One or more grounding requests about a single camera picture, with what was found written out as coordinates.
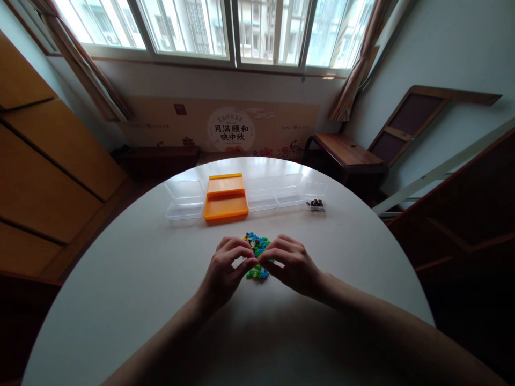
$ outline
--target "clear plastic container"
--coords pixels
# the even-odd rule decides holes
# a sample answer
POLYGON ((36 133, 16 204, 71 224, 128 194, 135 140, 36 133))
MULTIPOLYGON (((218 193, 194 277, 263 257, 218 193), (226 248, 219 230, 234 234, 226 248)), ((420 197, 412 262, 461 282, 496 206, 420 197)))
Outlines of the clear plastic container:
POLYGON ((245 179, 245 193, 249 212, 277 208, 274 177, 245 179))
POLYGON ((279 207, 299 205, 304 202, 300 194, 299 184, 302 173, 286 174, 274 179, 274 195, 279 207))
POLYGON ((205 196, 199 180, 165 181, 172 195, 172 203, 166 211, 168 220, 184 220, 202 217, 205 196))
POLYGON ((327 191, 327 184, 308 181, 306 184, 306 190, 304 191, 304 201, 306 201, 306 210, 325 212, 325 195, 327 191), (324 206, 311 206, 307 203, 311 203, 313 200, 322 200, 324 206))

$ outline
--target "poster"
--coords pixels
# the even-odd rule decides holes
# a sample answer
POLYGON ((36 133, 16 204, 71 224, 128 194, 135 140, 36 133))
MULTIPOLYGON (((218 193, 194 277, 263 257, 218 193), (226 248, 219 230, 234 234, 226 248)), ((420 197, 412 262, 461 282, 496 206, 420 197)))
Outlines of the poster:
POLYGON ((319 106, 301 103, 126 97, 134 118, 119 126, 133 147, 198 146, 298 159, 319 106), (179 105, 179 114, 175 105, 179 105))

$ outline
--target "hand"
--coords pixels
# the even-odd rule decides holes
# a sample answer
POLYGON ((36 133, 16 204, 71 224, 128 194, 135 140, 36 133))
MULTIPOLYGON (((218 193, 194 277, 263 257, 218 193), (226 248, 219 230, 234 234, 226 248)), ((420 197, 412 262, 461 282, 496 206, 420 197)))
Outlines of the hand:
POLYGON ((297 240, 279 235, 261 254, 259 264, 292 290, 310 298, 318 296, 322 272, 297 240), (283 263, 284 267, 271 262, 271 259, 283 263))
POLYGON ((238 288, 245 274, 258 264, 254 251, 247 241, 238 237, 224 237, 211 259, 197 299, 206 311, 216 311, 226 304, 238 288), (246 257, 236 268, 232 263, 238 257, 246 257))

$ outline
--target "chair seat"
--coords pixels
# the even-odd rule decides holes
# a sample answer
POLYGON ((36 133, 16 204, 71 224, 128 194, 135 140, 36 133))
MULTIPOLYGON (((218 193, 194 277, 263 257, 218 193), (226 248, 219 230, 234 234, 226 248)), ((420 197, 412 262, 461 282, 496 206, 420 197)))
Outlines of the chair seat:
POLYGON ((380 165, 382 160, 344 134, 314 136, 315 142, 330 153, 340 164, 347 166, 380 165))

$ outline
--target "circular logo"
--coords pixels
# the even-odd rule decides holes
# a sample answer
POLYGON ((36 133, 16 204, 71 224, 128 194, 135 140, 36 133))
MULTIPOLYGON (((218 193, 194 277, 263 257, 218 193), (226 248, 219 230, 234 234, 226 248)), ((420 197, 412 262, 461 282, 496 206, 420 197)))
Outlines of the circular logo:
POLYGON ((208 135, 217 149, 226 152, 245 151, 254 142, 254 125, 244 111, 222 107, 209 117, 208 135))

